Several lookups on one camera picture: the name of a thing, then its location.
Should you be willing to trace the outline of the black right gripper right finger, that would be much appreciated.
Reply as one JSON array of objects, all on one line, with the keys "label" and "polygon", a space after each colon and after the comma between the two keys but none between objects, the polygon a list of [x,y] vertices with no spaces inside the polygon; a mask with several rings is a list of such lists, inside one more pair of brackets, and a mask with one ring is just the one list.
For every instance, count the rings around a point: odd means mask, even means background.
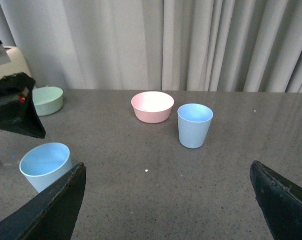
[{"label": "black right gripper right finger", "polygon": [[273,239],[302,240],[302,187],[259,161],[250,180]]}]

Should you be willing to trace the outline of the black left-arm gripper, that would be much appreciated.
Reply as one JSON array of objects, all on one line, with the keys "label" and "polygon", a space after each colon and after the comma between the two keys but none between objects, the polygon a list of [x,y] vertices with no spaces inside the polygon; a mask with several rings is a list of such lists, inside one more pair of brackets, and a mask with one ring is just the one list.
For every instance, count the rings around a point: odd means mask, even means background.
[{"label": "black left-arm gripper", "polygon": [[35,80],[24,72],[0,79],[0,130],[33,138],[45,138],[46,131],[32,100]]}]

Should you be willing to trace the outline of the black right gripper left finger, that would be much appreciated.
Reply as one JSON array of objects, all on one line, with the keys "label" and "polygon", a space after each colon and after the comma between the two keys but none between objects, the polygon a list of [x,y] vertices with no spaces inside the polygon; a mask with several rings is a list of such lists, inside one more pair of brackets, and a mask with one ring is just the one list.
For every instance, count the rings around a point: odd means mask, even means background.
[{"label": "black right gripper left finger", "polygon": [[0,221],[0,240],[69,240],[86,185],[80,162],[20,209]]}]

